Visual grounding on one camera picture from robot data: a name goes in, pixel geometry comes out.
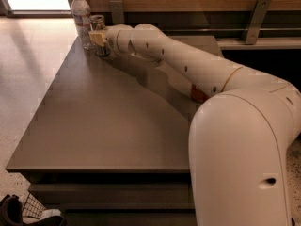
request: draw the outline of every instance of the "white floor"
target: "white floor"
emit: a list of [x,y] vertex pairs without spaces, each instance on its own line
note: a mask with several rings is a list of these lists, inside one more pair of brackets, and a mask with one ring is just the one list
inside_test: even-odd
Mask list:
[[[22,196],[29,183],[5,166],[69,52],[72,19],[0,17],[0,197]],[[288,151],[292,215],[301,222],[301,140]]]

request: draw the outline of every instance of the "white object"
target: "white object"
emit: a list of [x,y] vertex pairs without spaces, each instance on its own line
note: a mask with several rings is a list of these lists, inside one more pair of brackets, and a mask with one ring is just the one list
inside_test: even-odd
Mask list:
[[150,24],[113,26],[106,36],[116,54],[162,59],[213,96],[199,108],[189,136],[198,226],[292,225],[286,151],[301,131],[298,89]]
[[94,43],[90,40],[88,35],[88,32],[91,31],[91,8],[89,4],[86,0],[73,0],[71,3],[71,12],[83,48],[86,50],[94,49]]

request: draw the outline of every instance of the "plastic bottle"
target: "plastic bottle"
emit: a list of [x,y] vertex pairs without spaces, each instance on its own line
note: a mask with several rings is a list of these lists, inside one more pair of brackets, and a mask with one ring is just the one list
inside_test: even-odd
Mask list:
[[73,0],[71,12],[75,21],[77,34],[86,50],[94,49],[95,45],[90,40],[88,32],[91,31],[90,12],[91,8],[86,0]]

